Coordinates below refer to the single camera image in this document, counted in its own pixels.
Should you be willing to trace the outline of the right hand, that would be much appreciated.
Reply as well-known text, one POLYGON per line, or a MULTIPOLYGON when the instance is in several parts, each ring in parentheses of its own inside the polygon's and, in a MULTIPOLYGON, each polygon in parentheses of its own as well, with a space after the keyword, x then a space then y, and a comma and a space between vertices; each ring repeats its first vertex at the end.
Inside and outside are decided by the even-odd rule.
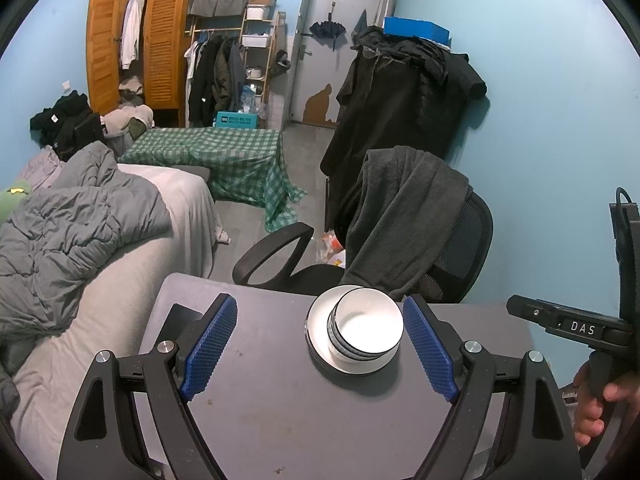
MULTIPOLYGON (((574 417, 574 437, 576 444, 583 448, 590 441, 599 437, 605 430, 606 422, 602 419, 604 403, 595 398, 588 386, 590 366, 582 364, 574 377, 573 386, 577 388, 577 408, 574 417)), ((628 410, 620 431, 626 434, 639 416, 639 375, 629 373, 607 384, 603 391, 606 402, 626 402, 628 410)))

